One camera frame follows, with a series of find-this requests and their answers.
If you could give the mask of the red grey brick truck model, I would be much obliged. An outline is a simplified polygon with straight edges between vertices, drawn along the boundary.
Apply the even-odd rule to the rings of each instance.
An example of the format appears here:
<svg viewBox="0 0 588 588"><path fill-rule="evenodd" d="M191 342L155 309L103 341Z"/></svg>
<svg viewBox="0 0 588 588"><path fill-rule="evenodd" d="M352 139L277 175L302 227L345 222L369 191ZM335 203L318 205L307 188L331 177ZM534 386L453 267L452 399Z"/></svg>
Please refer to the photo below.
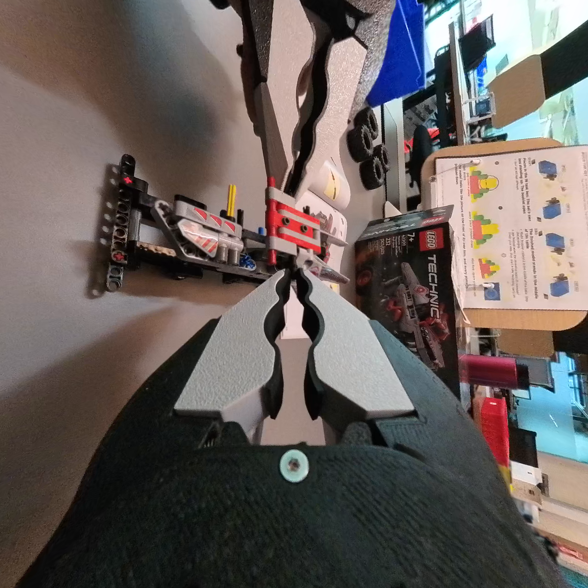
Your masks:
<svg viewBox="0 0 588 588"><path fill-rule="evenodd" d="M102 292L121 289L126 270L143 263L169 277L201 278L204 271L222 275L223 283L262 283L277 270L301 268L338 286L349 283L330 254L346 246L344 218L325 215L297 203L268 177L265 225L257 232L244 227L244 210L236 209L236 186L230 185L227 208L213 213L184 195L173 203L148 193L136 176L136 160L127 153L116 168L116 193L105 214L108 249Z"/></svg>

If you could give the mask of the blue storage bin white label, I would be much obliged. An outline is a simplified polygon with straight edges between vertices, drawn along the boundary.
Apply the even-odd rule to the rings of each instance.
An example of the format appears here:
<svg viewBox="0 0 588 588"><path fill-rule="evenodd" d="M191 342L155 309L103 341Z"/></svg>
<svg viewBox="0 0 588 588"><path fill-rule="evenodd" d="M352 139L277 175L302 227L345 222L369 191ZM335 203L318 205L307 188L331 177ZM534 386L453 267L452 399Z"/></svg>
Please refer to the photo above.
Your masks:
<svg viewBox="0 0 588 588"><path fill-rule="evenodd" d="M366 102L378 107L404 98L422 89L424 80L424 6L396 1L383 64Z"/></svg>

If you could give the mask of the open building instruction booklet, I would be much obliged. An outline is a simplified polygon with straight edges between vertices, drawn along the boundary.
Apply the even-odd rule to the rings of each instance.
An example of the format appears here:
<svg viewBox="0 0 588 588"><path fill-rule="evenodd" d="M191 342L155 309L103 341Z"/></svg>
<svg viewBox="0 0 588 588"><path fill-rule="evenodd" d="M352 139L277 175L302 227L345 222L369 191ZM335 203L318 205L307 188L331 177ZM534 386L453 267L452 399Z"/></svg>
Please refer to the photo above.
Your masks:
<svg viewBox="0 0 588 588"><path fill-rule="evenodd" d="M331 242L326 247L325 262L336 271L341 269L342 254L347 243L348 222L343 212L348 207L349 201L349 183L342 169L333 159L328 159L295 206L299 211L308 207L310 215L320 221L320 227L324 231L344 242L344 245ZM285 328L281 338L306 339L307 335L302 327L303 306L298 301L294 286L290 288L290 298L284 312Z"/></svg>

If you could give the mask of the grey desk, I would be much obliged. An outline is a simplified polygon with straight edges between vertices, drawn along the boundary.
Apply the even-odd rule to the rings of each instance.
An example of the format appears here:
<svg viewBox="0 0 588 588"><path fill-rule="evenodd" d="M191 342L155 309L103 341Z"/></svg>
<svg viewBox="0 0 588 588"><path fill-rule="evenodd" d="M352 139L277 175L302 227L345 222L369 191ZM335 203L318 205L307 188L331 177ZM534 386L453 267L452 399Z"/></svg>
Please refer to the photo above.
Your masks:
<svg viewBox="0 0 588 588"><path fill-rule="evenodd" d="M82 460L121 406L245 296L145 269L98 294L123 153L159 197L263 215L239 18L208 1L1 1L1 460Z"/></svg>

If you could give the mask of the wooden sign board with paper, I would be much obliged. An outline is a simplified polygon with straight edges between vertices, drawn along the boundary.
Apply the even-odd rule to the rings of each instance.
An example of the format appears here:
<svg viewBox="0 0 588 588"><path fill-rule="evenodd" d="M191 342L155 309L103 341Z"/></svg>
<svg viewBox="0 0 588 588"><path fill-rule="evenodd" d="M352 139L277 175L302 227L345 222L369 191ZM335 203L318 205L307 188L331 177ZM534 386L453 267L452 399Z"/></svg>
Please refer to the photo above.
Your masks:
<svg viewBox="0 0 588 588"><path fill-rule="evenodd" d="M587 318L587 145L522 139L433 152L423 209L452 206L452 279L475 327L563 331Z"/></svg>

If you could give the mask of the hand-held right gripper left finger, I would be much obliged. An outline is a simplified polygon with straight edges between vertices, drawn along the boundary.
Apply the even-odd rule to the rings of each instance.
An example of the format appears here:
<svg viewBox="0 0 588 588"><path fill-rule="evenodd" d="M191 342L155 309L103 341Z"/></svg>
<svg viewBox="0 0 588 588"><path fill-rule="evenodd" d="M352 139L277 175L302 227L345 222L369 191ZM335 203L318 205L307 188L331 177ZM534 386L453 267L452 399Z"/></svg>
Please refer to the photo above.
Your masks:
<svg viewBox="0 0 588 588"><path fill-rule="evenodd" d="M281 353L290 270L280 270L227 310L215 325L175 405L179 416L239 424L261 443L263 423L283 399Z"/></svg>

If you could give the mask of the black toy set box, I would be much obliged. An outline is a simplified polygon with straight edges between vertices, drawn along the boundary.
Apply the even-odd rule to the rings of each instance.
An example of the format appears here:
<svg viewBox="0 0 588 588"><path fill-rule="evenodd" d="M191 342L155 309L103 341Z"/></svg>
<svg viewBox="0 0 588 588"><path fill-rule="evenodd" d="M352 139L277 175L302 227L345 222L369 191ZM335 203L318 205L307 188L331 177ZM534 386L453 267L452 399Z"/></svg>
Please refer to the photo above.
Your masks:
<svg viewBox="0 0 588 588"><path fill-rule="evenodd" d="M460 398L453 205L368 223L355 242L357 307Z"/></svg>

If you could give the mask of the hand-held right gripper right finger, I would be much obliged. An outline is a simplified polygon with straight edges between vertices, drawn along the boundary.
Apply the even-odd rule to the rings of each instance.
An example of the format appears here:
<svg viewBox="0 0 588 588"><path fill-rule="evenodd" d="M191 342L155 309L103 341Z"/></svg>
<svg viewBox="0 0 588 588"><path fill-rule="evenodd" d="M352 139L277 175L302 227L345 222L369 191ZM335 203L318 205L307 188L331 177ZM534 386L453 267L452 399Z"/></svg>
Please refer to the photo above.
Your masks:
<svg viewBox="0 0 588 588"><path fill-rule="evenodd" d="M328 437L342 437L356 422L415 413L370 320L309 270L296 272L302 327L311 340L305 403Z"/></svg>

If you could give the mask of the red plastic crate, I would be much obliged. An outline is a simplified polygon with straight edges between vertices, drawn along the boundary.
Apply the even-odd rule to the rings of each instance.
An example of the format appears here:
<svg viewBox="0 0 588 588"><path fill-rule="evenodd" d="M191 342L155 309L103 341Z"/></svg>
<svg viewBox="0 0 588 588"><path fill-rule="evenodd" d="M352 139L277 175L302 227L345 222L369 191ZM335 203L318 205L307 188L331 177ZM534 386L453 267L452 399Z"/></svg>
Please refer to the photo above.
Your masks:
<svg viewBox="0 0 588 588"><path fill-rule="evenodd" d="M501 474L510 477L510 438L506 401L475 397L473 418L492 452Z"/></svg>

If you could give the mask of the dark red bottle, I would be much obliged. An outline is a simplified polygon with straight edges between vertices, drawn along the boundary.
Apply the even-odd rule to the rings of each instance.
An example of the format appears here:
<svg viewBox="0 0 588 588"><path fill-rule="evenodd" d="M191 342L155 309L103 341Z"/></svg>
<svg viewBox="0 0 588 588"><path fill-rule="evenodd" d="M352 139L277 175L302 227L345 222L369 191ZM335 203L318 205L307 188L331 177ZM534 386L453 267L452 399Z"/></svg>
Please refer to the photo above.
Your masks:
<svg viewBox="0 0 588 588"><path fill-rule="evenodd" d="M529 368L514 357L463 354L459 357L460 381L471 385L528 390Z"/></svg>

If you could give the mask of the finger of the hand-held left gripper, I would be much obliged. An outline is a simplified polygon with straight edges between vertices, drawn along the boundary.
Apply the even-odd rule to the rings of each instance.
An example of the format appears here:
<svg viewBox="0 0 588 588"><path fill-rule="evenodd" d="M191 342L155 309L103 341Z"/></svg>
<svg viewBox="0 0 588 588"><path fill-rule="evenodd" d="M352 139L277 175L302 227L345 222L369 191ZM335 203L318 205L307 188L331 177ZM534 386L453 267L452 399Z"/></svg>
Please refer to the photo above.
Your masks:
<svg viewBox="0 0 588 588"><path fill-rule="evenodd" d="M298 86L315 32L300 1L254 1L253 39L259 70L254 106L266 175L287 179L300 119Z"/></svg>
<svg viewBox="0 0 588 588"><path fill-rule="evenodd" d="M347 129L366 53L354 37L329 39L319 47L295 132L299 151L286 182L287 194L307 190Z"/></svg>

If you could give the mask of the wooden board black band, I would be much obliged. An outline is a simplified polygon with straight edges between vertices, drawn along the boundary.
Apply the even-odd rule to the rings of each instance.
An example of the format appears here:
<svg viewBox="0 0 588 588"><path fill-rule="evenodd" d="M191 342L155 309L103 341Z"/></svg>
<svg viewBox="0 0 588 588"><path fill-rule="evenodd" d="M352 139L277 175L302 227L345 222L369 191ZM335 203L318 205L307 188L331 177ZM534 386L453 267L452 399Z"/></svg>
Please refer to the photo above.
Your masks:
<svg viewBox="0 0 588 588"><path fill-rule="evenodd" d="M537 111L550 98L587 77L587 21L547 48L526 56L489 83L494 128Z"/></svg>

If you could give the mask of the black chair with orange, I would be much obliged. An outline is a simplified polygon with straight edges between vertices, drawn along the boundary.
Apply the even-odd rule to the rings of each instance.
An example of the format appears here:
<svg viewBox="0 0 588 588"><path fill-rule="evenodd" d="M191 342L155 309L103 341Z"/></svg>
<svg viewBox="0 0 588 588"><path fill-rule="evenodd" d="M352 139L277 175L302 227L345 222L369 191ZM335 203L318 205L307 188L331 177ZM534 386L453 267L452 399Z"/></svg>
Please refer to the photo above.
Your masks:
<svg viewBox="0 0 588 588"><path fill-rule="evenodd" d="M410 176L409 186L411 188L414 187L414 184L420 188L422 167L432 152L433 142L428 128L423 124L416 126L410 150L410 157L407 163L405 163L405 172Z"/></svg>

